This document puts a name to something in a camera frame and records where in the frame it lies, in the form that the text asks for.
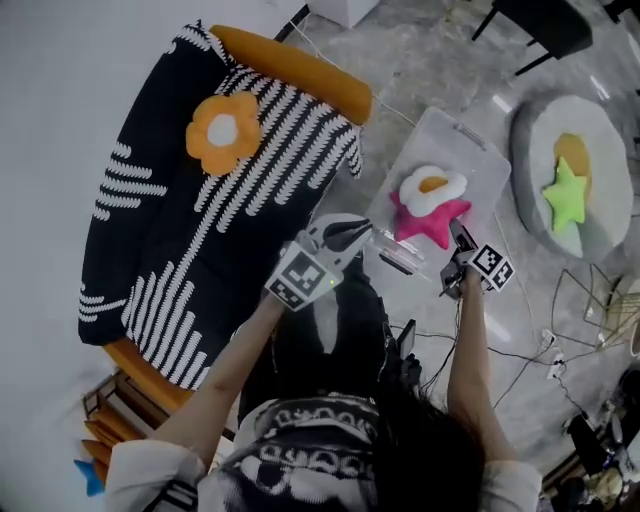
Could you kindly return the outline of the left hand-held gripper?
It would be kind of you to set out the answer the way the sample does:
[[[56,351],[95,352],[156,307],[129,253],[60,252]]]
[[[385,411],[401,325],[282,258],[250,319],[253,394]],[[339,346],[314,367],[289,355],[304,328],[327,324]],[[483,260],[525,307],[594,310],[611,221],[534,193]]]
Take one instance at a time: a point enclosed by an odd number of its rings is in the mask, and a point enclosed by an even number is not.
[[[299,311],[343,282],[349,250],[357,250],[371,231],[371,221],[360,215],[318,217],[304,234],[283,246],[265,290],[291,311]]]

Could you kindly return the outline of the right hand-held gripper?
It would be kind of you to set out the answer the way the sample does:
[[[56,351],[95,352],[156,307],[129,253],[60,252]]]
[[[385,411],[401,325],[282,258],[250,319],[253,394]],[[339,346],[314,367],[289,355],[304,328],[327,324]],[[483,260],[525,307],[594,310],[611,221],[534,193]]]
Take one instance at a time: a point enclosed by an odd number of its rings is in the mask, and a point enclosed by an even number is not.
[[[440,272],[440,296],[459,300],[462,296],[461,284],[469,269],[474,269],[480,275],[480,280],[486,284],[485,291],[501,292],[514,276],[514,266],[510,260],[489,244],[473,250],[474,239],[460,220],[452,219],[449,229],[458,249]]]

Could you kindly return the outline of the pink star cushion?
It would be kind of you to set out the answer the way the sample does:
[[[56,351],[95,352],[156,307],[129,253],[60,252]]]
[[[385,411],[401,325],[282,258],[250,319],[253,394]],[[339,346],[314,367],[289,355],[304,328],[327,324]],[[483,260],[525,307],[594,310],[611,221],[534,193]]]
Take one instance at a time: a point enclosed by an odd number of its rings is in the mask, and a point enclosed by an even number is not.
[[[416,217],[400,202],[397,191],[391,192],[389,198],[395,207],[393,238],[396,242],[424,235],[443,250],[449,248],[451,221],[466,214],[472,207],[470,201],[452,199],[437,206],[430,214]]]

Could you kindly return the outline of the white flower cushion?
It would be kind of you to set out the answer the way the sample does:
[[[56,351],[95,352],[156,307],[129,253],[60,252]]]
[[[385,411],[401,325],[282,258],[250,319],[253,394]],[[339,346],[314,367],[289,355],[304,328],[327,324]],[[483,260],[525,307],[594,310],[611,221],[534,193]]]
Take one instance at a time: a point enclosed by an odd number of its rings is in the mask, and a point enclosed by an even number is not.
[[[438,166],[426,165],[407,176],[398,189],[401,205],[414,217],[425,217],[442,204],[461,197],[467,179]]]

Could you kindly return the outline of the transparent plastic storage box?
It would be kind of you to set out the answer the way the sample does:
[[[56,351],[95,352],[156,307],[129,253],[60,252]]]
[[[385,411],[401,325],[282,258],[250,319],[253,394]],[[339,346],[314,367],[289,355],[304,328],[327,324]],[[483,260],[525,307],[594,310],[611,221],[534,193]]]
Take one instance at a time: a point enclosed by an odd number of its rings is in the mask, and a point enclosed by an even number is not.
[[[461,222],[472,235],[477,235],[493,214],[509,180],[511,166],[493,144],[459,120],[435,107],[424,112],[366,216],[377,228],[371,244],[383,263],[402,274],[433,280],[439,278],[440,270],[448,263],[455,243],[451,242],[450,248],[444,250],[422,234],[406,241],[394,240],[396,209],[391,194],[403,179],[424,165],[435,165],[467,178],[462,198],[471,202],[471,209],[461,217]]]

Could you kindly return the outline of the green star cushion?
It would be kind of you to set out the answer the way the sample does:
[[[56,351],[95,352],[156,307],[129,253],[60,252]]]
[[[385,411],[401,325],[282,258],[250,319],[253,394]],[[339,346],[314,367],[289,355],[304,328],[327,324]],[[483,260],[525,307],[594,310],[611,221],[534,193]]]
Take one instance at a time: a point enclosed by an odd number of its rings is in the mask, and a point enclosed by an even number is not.
[[[542,190],[552,210],[552,231],[562,232],[571,223],[582,224],[586,218],[585,191],[588,180],[575,175],[564,157],[556,166],[555,181]]]

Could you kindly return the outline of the orange flower cushion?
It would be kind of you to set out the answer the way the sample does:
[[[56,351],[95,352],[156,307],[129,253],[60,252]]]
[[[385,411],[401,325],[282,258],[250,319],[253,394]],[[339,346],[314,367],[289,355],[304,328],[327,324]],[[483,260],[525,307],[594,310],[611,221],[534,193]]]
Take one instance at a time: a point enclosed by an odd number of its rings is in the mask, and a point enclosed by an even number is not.
[[[248,91],[205,99],[187,126],[187,153],[200,161],[207,174],[232,172],[240,160],[252,157],[260,146],[258,110],[256,96]]]

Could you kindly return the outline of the person's left forearm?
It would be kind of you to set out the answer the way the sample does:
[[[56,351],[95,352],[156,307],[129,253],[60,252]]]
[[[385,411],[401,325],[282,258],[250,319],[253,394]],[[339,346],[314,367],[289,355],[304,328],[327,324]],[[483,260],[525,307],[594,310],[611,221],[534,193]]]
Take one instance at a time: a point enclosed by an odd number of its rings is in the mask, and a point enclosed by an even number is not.
[[[199,388],[153,438],[182,446],[210,464],[231,408],[284,310],[282,302],[266,295],[216,358]]]

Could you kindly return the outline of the person's right forearm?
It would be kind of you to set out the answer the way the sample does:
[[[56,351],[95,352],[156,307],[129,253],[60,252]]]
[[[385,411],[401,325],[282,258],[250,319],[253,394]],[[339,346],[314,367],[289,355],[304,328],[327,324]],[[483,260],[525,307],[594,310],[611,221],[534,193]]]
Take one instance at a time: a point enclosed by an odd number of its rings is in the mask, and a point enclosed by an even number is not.
[[[468,270],[462,285],[457,346],[447,387],[447,406],[472,427],[489,461],[514,461],[517,455],[506,438],[489,395],[489,351],[480,275]]]

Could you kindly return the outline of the round grey floor cushion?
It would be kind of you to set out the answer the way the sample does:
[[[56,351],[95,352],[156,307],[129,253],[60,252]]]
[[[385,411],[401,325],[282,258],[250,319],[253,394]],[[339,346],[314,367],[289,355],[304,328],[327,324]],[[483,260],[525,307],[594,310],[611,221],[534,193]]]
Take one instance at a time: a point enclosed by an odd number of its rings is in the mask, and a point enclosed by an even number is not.
[[[539,243],[598,263],[623,242],[633,188],[624,142],[603,107],[576,95],[541,95],[518,109],[509,147],[518,215]],[[543,190],[555,184],[562,160],[586,179],[585,220],[555,230]]]

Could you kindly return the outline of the person's legs in black trousers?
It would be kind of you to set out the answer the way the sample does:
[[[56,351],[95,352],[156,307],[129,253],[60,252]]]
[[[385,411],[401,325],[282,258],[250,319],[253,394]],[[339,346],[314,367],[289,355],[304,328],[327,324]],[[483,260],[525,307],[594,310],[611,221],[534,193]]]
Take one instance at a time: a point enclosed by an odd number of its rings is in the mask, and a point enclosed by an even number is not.
[[[359,255],[334,291],[283,313],[241,392],[238,419],[273,399],[372,397],[386,355],[386,321]]]

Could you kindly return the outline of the black waist device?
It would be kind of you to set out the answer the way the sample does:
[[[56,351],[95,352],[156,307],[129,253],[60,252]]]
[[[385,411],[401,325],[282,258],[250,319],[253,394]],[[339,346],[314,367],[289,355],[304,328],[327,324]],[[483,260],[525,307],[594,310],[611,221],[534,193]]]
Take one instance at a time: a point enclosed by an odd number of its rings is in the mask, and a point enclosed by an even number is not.
[[[413,353],[416,335],[416,321],[411,319],[396,340],[401,362],[400,382],[406,389],[412,392],[417,389],[422,373],[421,363]]]

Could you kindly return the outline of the white cabinet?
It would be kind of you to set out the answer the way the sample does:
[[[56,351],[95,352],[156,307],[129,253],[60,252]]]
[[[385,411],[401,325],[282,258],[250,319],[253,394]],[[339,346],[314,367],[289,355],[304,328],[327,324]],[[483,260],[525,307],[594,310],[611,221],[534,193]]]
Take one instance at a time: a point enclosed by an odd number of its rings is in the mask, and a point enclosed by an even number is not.
[[[351,29],[369,14],[380,0],[308,0],[311,13]]]

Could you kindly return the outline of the person's torso in patterned sweater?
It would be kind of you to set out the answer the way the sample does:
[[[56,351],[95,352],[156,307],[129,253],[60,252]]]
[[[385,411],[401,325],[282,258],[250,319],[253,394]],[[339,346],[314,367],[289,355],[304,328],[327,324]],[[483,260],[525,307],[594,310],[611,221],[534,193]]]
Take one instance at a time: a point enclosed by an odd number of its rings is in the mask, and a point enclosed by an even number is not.
[[[106,512],[535,512],[542,477],[529,464],[490,462],[478,492],[430,488],[425,479],[377,490],[373,442],[378,413],[349,395],[269,400],[242,422],[233,452],[206,469],[192,451],[136,440],[112,451]]]

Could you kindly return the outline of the black chair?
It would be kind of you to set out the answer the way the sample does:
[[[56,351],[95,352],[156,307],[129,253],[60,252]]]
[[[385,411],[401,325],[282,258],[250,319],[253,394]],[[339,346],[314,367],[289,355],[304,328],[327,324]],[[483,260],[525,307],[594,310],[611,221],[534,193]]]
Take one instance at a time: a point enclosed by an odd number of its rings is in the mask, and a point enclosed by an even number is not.
[[[491,10],[473,34],[476,41],[501,14],[524,30],[529,46],[539,44],[546,53],[515,72],[521,76],[550,59],[561,60],[590,48],[593,31],[586,18],[568,0],[493,0]]]

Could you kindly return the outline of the wooden shelf rack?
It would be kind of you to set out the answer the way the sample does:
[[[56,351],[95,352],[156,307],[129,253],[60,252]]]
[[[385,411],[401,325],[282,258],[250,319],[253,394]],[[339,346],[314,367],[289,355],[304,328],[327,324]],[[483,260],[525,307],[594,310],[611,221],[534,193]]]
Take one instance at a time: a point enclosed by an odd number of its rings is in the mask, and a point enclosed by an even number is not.
[[[118,370],[84,394],[85,420],[101,420],[122,432],[124,441],[145,439],[167,418],[167,412]]]

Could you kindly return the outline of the blue plush pillow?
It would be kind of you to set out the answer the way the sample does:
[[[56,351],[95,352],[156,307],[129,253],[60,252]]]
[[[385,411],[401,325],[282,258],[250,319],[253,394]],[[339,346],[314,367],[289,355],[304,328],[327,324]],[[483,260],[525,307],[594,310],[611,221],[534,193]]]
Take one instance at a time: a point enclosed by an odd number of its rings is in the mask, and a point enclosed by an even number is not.
[[[86,496],[94,497],[100,494],[103,494],[105,491],[105,486],[99,481],[93,465],[92,461],[84,461],[84,460],[74,460],[73,463],[75,467],[80,471],[81,475],[86,480]]]

